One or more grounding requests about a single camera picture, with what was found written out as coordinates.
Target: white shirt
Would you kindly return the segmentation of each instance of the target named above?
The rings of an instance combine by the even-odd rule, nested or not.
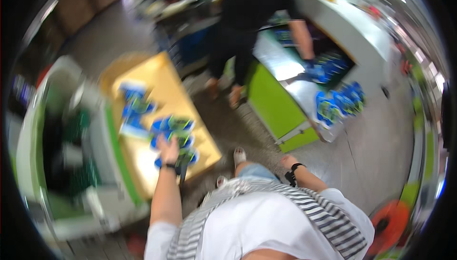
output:
[[[370,219],[339,190],[326,189],[320,194],[342,209],[367,240],[357,257],[362,259],[374,238]],[[176,230],[173,224],[154,223],[148,230],[144,259],[166,259]],[[216,208],[205,223],[196,259],[241,259],[256,249],[272,249],[299,259],[343,259],[300,208],[272,192],[238,196]]]

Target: black pants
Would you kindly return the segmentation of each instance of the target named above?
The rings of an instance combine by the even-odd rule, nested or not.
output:
[[[257,33],[257,30],[238,30],[219,24],[209,57],[211,75],[219,79],[224,72],[227,60],[236,56],[235,82],[243,86],[252,61]]]

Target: wooden table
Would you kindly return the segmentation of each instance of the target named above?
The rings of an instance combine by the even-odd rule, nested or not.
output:
[[[212,168],[220,160],[221,153],[182,86],[166,52],[151,58],[144,54],[121,57],[100,75],[99,86],[101,91],[111,98],[117,131],[122,122],[121,114],[125,105],[122,94],[117,89],[126,80],[146,83],[149,98],[159,104],[155,113],[142,118],[141,123],[146,128],[150,128],[154,120],[171,114],[195,120],[196,126],[192,134],[195,136],[194,147],[200,152],[200,159],[187,169],[186,180]],[[144,199],[150,199],[159,177],[159,169],[154,165],[159,152],[152,149],[149,142],[133,137],[119,136],[119,143],[138,193]]]

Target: striped scarf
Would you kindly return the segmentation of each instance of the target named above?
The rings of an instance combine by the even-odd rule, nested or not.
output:
[[[354,259],[357,253],[366,247],[367,241],[360,230],[351,223],[338,206],[320,194],[310,189],[294,188],[267,179],[255,178],[249,181],[237,179],[206,195],[200,208],[186,217],[171,240],[168,259],[195,259],[198,242],[209,214],[221,204],[239,195],[260,191],[274,192],[291,200],[344,259]]]

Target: denim shorts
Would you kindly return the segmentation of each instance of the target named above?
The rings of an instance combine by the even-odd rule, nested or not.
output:
[[[279,181],[279,179],[265,166],[259,163],[252,163],[245,166],[238,174],[239,178],[259,177]]]

